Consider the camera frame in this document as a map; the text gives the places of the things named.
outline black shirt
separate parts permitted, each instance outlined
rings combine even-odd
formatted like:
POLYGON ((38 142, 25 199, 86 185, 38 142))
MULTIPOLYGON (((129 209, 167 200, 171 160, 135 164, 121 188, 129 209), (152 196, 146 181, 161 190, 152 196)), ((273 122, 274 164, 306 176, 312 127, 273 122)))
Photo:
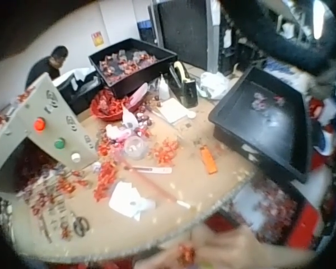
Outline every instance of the black shirt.
POLYGON ((29 87, 39 76, 45 72, 50 75, 52 80, 60 76, 60 71, 50 65, 49 58, 50 57, 45 57, 34 64, 27 77, 25 88, 29 87))

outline control panel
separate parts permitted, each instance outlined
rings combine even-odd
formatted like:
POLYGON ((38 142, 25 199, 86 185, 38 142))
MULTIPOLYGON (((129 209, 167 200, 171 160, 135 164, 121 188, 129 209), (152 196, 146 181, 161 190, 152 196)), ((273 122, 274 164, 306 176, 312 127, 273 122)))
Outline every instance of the control panel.
POLYGON ((0 168, 25 138, 73 170, 81 170, 97 161, 95 142, 49 75, 41 75, 31 87, 31 94, 0 126, 0 168))

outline black plastic bin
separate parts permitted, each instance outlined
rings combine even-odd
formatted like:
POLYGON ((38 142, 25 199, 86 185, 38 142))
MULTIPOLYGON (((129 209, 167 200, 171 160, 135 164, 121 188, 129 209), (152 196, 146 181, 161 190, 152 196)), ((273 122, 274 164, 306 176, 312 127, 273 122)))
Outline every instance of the black plastic bin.
POLYGON ((89 56, 89 59, 104 83, 110 87, 115 97, 123 98, 138 89, 145 82, 152 81, 162 73, 168 73, 170 64, 177 61, 178 57, 177 54, 167 49, 161 49, 148 42, 130 38, 92 54, 89 56), (106 55, 118 53, 121 49, 124 49, 126 52, 129 52, 130 50, 145 50, 148 54, 154 55, 157 58, 157 62, 121 79, 120 81, 110 84, 102 74, 99 63, 106 55))
MULTIPOLYGON (((292 235, 294 232, 294 228, 297 225, 297 221, 301 214, 303 213, 303 210, 305 206, 309 203, 306 198, 291 184, 291 182, 284 181, 282 182, 281 180, 276 180, 276 179, 271 179, 273 182, 278 184, 280 189, 290 197, 290 199, 294 200, 297 203, 295 213, 293 214, 291 218, 291 224, 287 227, 285 227, 282 230, 281 238, 273 242, 275 245, 286 245, 288 242, 289 237, 292 235)), ((222 215, 231 225, 238 227, 242 223, 239 223, 234 217, 231 216, 229 211, 226 210, 227 204, 224 204, 218 211, 220 215, 222 215)))
POLYGON ((247 159, 253 155, 267 176, 307 181, 312 155, 310 118, 304 97, 281 80, 250 67, 211 111, 209 121, 215 124, 216 139, 247 159), (256 93, 266 97, 263 112, 252 109, 256 93), (275 104, 276 97, 284 98, 284 106, 275 104), (252 150, 247 151, 244 144, 252 150))

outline white wall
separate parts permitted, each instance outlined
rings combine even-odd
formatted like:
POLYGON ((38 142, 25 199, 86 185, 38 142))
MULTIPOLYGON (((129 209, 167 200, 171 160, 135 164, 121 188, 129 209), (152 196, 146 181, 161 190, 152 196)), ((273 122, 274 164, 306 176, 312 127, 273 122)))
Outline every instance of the white wall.
POLYGON ((97 3, 74 11, 50 27, 23 53, 0 62, 0 109, 24 90, 32 65, 48 56, 57 45, 65 45, 69 56, 61 74, 74 68, 87 67, 88 55, 109 45, 109 38, 97 3), (100 31, 105 44, 95 47, 91 34, 100 31))
POLYGON ((151 0, 132 0, 132 2, 137 22, 149 20, 148 6, 151 4, 151 0))
POLYGON ((101 0, 99 5, 112 44, 127 38, 139 39, 132 0, 101 0))
POLYGON ((65 45, 69 56, 61 74, 87 67, 88 56, 127 38, 139 39, 137 22, 148 20, 151 0, 98 0, 69 14, 38 37, 23 53, 0 62, 0 109, 24 90, 32 65, 65 45), (91 34, 100 31, 105 43, 95 47, 91 34))

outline red bowl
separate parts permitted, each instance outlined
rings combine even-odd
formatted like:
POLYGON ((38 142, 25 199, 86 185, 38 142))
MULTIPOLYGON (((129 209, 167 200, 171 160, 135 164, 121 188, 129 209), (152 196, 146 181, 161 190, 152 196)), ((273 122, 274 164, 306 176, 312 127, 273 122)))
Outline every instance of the red bowl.
MULTIPOLYGON (((109 100, 113 97, 113 93, 107 89, 103 89, 99 91, 91 102, 91 105, 90 105, 91 114, 105 122, 116 122, 118 120, 122 120, 123 112, 107 115, 99 110, 100 99, 104 95, 109 100)), ((142 102, 143 102, 143 99, 140 100, 136 105, 128 108, 128 110, 132 113, 136 112, 139 106, 142 104, 142 102)))

